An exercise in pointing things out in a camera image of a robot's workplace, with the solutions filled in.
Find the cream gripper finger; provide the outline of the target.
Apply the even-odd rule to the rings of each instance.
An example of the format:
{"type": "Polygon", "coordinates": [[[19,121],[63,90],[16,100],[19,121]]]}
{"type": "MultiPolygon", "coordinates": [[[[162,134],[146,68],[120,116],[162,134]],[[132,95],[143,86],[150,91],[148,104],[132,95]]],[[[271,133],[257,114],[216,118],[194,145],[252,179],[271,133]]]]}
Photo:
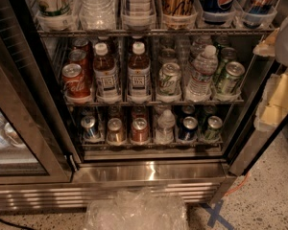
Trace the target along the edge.
{"type": "Polygon", "coordinates": [[[256,130],[270,131],[277,128],[288,114],[288,71],[272,74],[264,88],[261,102],[253,122],[256,130]]]}
{"type": "Polygon", "coordinates": [[[261,57],[274,57],[275,53],[275,43],[276,36],[278,34],[279,28],[276,28],[272,33],[270,33],[264,40],[258,43],[252,52],[261,57]]]}

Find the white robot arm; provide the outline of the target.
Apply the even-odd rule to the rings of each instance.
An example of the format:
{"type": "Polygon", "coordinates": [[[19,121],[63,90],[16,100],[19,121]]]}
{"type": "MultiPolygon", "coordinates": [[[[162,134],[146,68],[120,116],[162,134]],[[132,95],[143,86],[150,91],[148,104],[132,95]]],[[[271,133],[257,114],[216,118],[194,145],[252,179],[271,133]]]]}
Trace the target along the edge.
{"type": "MultiPolygon", "coordinates": [[[[288,16],[280,27],[256,45],[253,53],[274,57],[277,63],[288,67],[288,16]]],[[[261,132],[276,128],[288,114],[288,71],[272,74],[264,88],[261,102],[255,112],[254,127],[261,132]]]]}

